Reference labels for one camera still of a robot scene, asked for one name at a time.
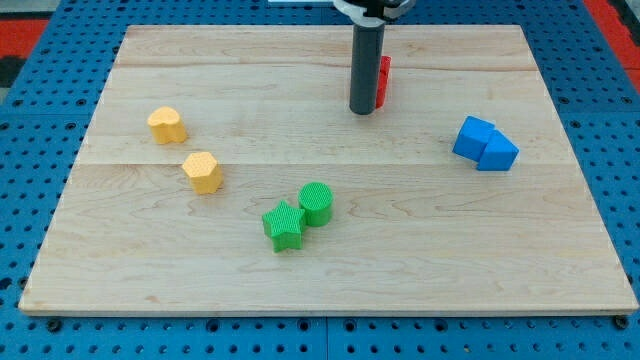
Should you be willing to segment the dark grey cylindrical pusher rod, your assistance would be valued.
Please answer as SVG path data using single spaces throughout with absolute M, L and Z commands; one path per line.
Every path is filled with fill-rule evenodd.
M 350 110 L 369 115 L 376 108 L 385 25 L 353 26 Z

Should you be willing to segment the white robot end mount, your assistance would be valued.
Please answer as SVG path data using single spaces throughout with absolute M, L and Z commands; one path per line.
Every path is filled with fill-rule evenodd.
M 416 0 L 333 0 L 333 6 L 362 27 L 393 22 L 409 12 Z

